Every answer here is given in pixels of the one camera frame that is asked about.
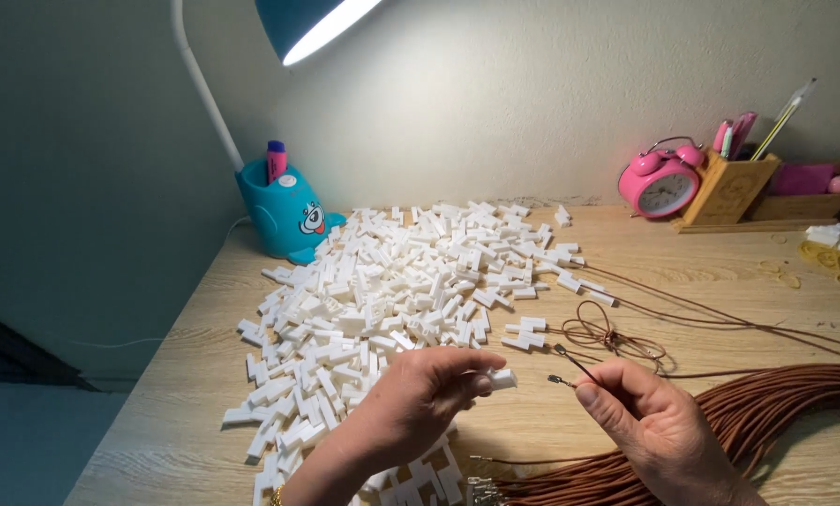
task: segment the white wall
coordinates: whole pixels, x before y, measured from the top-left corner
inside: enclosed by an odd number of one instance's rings
[[[167,2],[0,1],[0,320],[128,390],[244,211]],[[119,381],[105,381],[116,378]]]
[[[243,156],[281,138],[330,209],[617,203],[640,147],[772,120],[814,75],[774,150],[840,158],[840,0],[386,0],[288,69],[252,0],[186,9]]]

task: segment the bundle of brown wires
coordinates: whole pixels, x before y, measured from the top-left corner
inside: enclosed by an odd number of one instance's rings
[[[729,460],[750,476],[798,417],[840,409],[840,365],[790,365],[742,376],[696,396]],[[513,506],[646,506],[660,504],[615,450],[517,480],[496,480]],[[503,464],[547,464],[555,461]]]
[[[650,314],[663,320],[678,320],[688,323],[753,328],[781,338],[792,339],[818,350],[840,357],[839,350],[821,345],[818,339],[840,346],[840,340],[796,328],[778,325],[764,325],[741,319],[707,305],[667,293],[628,277],[603,269],[586,266],[585,271],[596,272],[646,292],[656,293],[682,305],[694,306],[697,310],[713,316],[704,318],[684,317],[662,313],[632,301],[611,295],[623,305]],[[726,374],[746,374],[729,383],[711,388],[696,396],[696,401],[705,412],[711,428],[720,440],[729,460],[744,469],[745,477],[751,476],[761,458],[774,446],[779,436],[800,416],[822,409],[840,409],[840,365],[808,364],[788,365],[767,369],[741,369],[700,374],[663,374],[662,357],[664,348],[654,340],[625,336],[612,329],[604,309],[597,307],[604,323],[585,320],[577,308],[576,318],[566,320],[561,329],[568,341],[582,348],[602,348],[614,355],[628,355],[649,360],[655,372],[666,378],[707,377]],[[587,357],[571,351],[578,357]],[[507,504],[513,506],[646,506],[659,505],[638,476],[633,473],[629,461],[615,450],[575,458],[546,461],[510,461],[487,458],[492,462],[516,465],[543,465],[575,461],[540,475],[515,480],[493,480]]]

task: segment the wooden pen holder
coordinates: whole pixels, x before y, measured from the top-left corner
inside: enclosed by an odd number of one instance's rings
[[[706,155],[706,163],[696,167],[701,188],[679,213],[684,225],[738,223],[781,162],[773,154],[759,161],[731,162],[710,148]]]

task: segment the pink highlighter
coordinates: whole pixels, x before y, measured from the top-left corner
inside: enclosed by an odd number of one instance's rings
[[[267,184],[279,179],[286,171],[286,145],[279,141],[267,143]]]

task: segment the clock face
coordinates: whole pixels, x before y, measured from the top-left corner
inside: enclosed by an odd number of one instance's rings
[[[688,201],[694,188],[692,180],[682,174],[657,179],[639,195],[639,208],[659,216],[673,213]]]

